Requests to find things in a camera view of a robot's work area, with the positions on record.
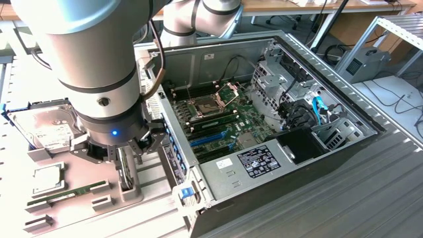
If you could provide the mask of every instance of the warning label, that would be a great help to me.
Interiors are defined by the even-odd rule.
[[[252,178],[280,168],[280,164],[265,145],[238,154],[237,158]]]
[[[67,124],[43,127],[34,132],[34,138],[47,150],[67,147],[70,135],[71,130]]]

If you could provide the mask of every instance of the green circuit board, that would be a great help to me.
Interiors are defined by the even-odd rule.
[[[233,90],[228,86],[224,85],[222,89],[218,91],[220,101],[226,104],[224,108],[221,105],[217,105],[217,103],[213,103],[216,102],[214,94],[174,102],[172,105],[174,115],[184,129],[184,133],[189,142],[198,141],[221,132],[225,134],[224,138],[218,140],[192,146],[192,150],[200,163],[222,156],[222,154],[218,153],[213,154],[213,152],[217,152],[218,149],[220,151],[225,151],[224,154],[233,153],[253,146],[254,144],[260,144],[264,142],[266,136],[273,133],[272,129],[265,124],[262,117],[260,117],[260,114],[254,109],[245,93],[240,89],[237,89],[236,92],[238,95],[233,99]],[[201,118],[197,114],[198,111],[201,112],[202,118],[206,118],[208,116],[217,115],[222,112],[233,112],[233,110],[236,110],[234,114],[230,114],[225,117],[217,117],[216,119],[210,120],[212,123],[205,123],[204,126],[209,125],[209,127],[206,127],[204,130],[200,130],[200,132],[192,132],[193,126],[186,125],[186,122],[189,122],[192,118]],[[196,136],[196,134],[201,134],[209,130],[213,130],[213,132],[205,134],[201,137]]]

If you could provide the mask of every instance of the metal rack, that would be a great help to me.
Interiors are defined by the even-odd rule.
[[[350,50],[350,53],[346,55],[345,60],[340,62],[340,65],[337,66],[337,70],[336,70],[337,73],[342,72],[346,69],[358,49],[362,47],[365,41],[368,40],[368,37],[370,36],[377,26],[381,26],[386,31],[393,33],[397,37],[400,37],[404,41],[406,41],[410,45],[413,45],[418,49],[417,53],[408,60],[402,68],[397,71],[397,75],[400,75],[405,71],[408,66],[414,62],[414,60],[421,55],[423,53],[423,16],[418,14],[398,15],[398,16],[377,16],[370,22],[362,36],[360,37],[353,49]],[[381,41],[382,39],[380,39],[374,43],[374,45],[378,45]]]

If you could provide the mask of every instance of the wooden desk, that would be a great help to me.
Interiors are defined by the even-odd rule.
[[[316,5],[313,3],[306,4],[304,7],[298,7],[289,1],[285,0],[241,0],[244,4],[244,12],[242,16],[252,16],[250,24],[254,24],[256,16],[272,16],[272,15],[304,15],[304,14],[318,14],[321,10],[321,5]],[[398,14],[404,14],[412,6],[416,4],[409,0],[400,0],[402,10]],[[313,47],[322,35],[324,30],[328,27],[328,23],[333,18],[336,9],[341,4],[341,0],[337,0],[336,3],[328,4],[324,7],[322,13],[328,14],[320,30],[317,32],[317,36],[314,37],[313,43],[310,47]],[[360,0],[349,0],[346,6],[342,10],[342,13],[348,12],[389,12],[392,10],[390,5],[366,5]],[[3,4],[0,6],[0,29],[2,32],[6,32],[7,42],[13,48],[15,55],[26,54],[26,50],[19,40],[19,36],[13,33],[11,29],[18,26],[25,26],[18,16],[15,15],[13,8],[9,4]],[[162,11],[157,13],[153,17],[153,20],[162,19]],[[349,31],[350,35],[357,35],[357,37],[364,32],[368,27],[366,22],[360,23],[361,32],[353,29],[353,32]]]

